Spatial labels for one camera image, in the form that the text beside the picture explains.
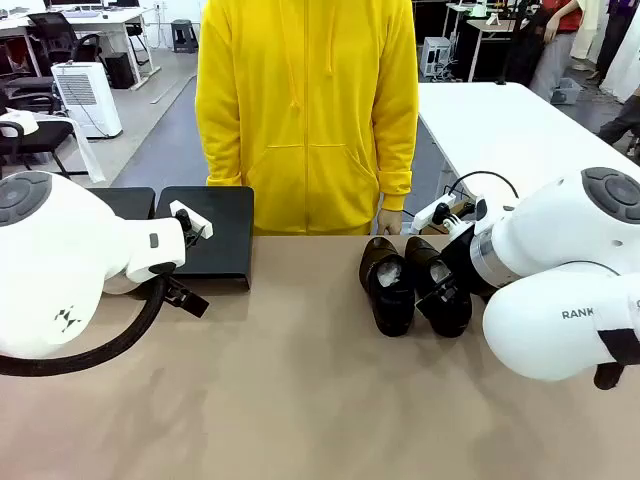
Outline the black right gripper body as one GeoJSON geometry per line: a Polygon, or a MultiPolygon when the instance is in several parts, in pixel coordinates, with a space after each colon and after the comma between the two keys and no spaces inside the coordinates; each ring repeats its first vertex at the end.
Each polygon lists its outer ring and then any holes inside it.
{"type": "Polygon", "coordinates": [[[469,225],[441,251],[441,259],[461,288],[488,300],[495,293],[495,288],[488,284],[473,266],[470,250],[473,238],[474,226],[469,225]]]}

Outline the person's left hand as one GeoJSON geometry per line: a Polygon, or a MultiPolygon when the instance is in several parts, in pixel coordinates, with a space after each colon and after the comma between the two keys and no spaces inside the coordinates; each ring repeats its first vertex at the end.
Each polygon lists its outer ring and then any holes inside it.
{"type": "Polygon", "coordinates": [[[377,216],[378,235],[400,235],[402,231],[402,212],[381,209],[377,216]]]}

